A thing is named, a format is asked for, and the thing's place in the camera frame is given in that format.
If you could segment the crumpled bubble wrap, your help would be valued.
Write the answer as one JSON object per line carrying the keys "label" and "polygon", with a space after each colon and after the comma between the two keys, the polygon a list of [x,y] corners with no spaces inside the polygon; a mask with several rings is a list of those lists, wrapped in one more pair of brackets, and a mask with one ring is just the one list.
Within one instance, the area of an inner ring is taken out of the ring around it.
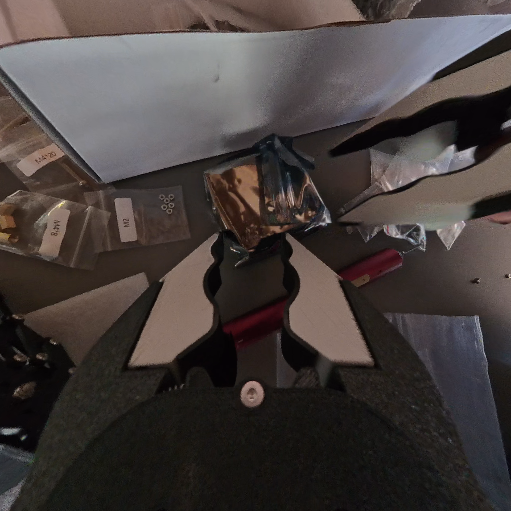
{"label": "crumpled bubble wrap", "polygon": [[381,22],[408,18],[421,1],[352,1],[367,21]]}

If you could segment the black servo claw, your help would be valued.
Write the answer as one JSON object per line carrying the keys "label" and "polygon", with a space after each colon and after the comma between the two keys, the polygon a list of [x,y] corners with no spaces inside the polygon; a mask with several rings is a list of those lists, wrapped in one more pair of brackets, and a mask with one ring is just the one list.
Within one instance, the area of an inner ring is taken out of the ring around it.
{"label": "black servo claw", "polygon": [[35,452],[75,368],[62,345],[28,327],[1,295],[1,444]]}

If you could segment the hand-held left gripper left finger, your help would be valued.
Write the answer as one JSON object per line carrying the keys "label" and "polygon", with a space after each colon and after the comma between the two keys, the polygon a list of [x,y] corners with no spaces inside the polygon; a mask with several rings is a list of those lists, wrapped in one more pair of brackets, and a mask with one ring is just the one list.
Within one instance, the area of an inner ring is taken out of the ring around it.
{"label": "hand-held left gripper left finger", "polygon": [[222,234],[215,233],[160,280],[128,367],[168,366],[214,334],[221,263]]}

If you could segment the red electric screwdriver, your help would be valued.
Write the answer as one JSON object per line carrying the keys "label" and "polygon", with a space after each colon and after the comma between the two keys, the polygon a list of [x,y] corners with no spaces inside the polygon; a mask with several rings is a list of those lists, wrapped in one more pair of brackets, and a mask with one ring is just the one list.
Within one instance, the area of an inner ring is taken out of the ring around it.
{"label": "red electric screwdriver", "polygon": [[[405,255],[417,249],[418,246],[406,251],[386,248],[342,268],[337,276],[357,288],[365,286],[401,268]],[[238,351],[246,348],[282,328],[286,301],[285,296],[238,316],[227,322],[223,331],[231,335]]]}

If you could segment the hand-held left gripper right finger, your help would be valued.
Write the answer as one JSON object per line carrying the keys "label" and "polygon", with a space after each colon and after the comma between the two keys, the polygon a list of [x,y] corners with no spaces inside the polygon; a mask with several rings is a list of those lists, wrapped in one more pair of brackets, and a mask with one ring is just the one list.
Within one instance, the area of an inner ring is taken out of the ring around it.
{"label": "hand-held left gripper right finger", "polygon": [[339,275],[289,234],[283,249],[291,277],[283,313],[286,333],[334,366],[374,367]]}

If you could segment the white foam mat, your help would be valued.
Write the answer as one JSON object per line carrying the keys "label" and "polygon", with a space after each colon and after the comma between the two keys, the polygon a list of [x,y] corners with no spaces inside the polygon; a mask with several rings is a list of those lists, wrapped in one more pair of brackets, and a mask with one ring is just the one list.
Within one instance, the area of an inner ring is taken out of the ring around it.
{"label": "white foam mat", "polygon": [[63,346],[76,365],[148,288],[144,272],[44,307],[25,316],[25,324]]}

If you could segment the large clear parts bag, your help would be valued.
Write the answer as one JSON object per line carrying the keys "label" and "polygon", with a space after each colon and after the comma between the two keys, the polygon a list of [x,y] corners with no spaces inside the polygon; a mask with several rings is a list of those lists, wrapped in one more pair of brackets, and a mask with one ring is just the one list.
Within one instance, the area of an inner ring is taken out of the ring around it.
{"label": "large clear parts bag", "polygon": [[400,315],[360,296],[348,323],[291,327],[278,352],[297,380],[271,391],[269,446],[295,464],[290,508],[510,510],[510,482],[476,316]]}

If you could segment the bag of brass standoffs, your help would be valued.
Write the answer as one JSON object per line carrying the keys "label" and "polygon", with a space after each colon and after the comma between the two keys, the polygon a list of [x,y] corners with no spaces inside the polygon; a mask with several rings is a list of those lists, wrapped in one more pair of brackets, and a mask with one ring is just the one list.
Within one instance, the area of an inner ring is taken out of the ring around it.
{"label": "bag of brass standoffs", "polygon": [[315,161],[294,137],[271,134],[204,171],[206,194],[236,256],[235,268],[274,256],[281,235],[299,239],[332,222],[311,179]]}

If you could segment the pile of clear parts bags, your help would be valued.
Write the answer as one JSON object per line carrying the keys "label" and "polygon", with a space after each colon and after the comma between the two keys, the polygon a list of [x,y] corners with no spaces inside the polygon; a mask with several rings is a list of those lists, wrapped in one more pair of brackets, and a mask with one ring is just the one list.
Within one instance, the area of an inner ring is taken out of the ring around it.
{"label": "pile of clear parts bags", "polygon": [[82,171],[1,87],[1,251],[92,270],[102,252],[190,239],[181,186],[118,189]]}

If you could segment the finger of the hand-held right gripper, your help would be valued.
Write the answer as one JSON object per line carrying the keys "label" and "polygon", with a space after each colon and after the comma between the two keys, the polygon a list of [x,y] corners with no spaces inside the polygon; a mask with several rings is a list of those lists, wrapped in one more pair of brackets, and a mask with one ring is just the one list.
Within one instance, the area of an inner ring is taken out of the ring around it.
{"label": "finger of the hand-held right gripper", "polygon": [[420,87],[329,151],[339,157],[448,123],[482,161],[510,144],[510,50]]}
{"label": "finger of the hand-held right gripper", "polygon": [[372,196],[337,220],[345,225],[421,224],[436,230],[510,211],[510,160],[487,159]]}

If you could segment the large white cardboard box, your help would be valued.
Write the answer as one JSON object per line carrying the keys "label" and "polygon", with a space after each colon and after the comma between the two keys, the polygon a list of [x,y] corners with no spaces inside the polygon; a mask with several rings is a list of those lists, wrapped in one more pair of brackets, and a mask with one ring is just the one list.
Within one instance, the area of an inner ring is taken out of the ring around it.
{"label": "large white cardboard box", "polygon": [[84,172],[115,182],[367,118],[510,30],[510,13],[1,47],[1,82]]}

